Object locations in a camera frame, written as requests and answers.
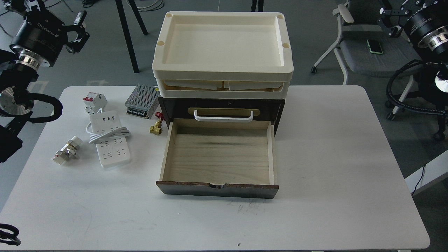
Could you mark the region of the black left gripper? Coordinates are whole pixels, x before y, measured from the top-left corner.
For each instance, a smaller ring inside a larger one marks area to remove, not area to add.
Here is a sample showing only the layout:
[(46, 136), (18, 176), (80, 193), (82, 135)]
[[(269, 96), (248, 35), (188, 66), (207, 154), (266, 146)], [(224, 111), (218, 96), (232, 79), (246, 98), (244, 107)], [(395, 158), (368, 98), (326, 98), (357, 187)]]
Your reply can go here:
[(51, 13), (42, 0), (4, 0), (9, 11), (23, 16), (23, 23), (10, 43), (18, 56), (26, 54), (44, 67), (53, 67), (63, 46), (69, 53), (78, 53), (90, 38), (83, 21), (87, 12), (78, 13), (73, 25), (65, 25)]

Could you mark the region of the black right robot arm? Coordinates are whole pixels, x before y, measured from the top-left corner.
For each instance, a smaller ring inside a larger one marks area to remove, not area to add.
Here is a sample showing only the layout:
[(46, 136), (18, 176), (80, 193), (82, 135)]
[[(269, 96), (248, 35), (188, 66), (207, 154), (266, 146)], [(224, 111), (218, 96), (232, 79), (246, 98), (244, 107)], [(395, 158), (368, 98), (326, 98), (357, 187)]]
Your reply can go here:
[(394, 9), (388, 0), (381, 0), (377, 23), (389, 37), (396, 38), (405, 32), (420, 59), (413, 59), (390, 78), (386, 95), (395, 106), (415, 113), (447, 116), (447, 110), (407, 105), (392, 94), (395, 78), (412, 67), (423, 65), (419, 76), (419, 90), (425, 100), (434, 105), (447, 105), (447, 1), (405, 0)]

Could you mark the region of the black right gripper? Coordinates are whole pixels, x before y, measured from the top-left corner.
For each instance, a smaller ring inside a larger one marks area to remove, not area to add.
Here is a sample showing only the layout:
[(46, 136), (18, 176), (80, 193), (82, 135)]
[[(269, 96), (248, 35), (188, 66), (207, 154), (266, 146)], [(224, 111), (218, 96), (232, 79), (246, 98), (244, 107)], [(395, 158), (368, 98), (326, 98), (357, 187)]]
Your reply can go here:
[(391, 38), (405, 32), (414, 48), (424, 50), (427, 59), (447, 60), (447, 1), (405, 0), (394, 9), (388, 0), (379, 0), (377, 24)]

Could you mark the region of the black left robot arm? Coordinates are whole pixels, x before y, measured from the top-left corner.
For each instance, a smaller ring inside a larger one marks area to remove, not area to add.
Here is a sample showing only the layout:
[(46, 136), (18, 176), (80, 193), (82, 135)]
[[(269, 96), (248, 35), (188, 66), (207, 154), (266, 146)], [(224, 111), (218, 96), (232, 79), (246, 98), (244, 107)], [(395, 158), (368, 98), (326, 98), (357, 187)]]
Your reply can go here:
[(10, 44), (11, 51), (1, 50), (0, 113), (12, 118), (0, 130), (1, 162), (22, 147), (18, 134), (27, 122), (46, 123), (62, 115), (58, 99), (27, 90), (37, 80), (39, 67), (52, 67), (63, 46), (69, 53), (80, 52), (90, 37), (83, 26), (85, 10), (67, 26), (41, 0), (5, 0), (4, 4), (23, 16), (23, 24)]

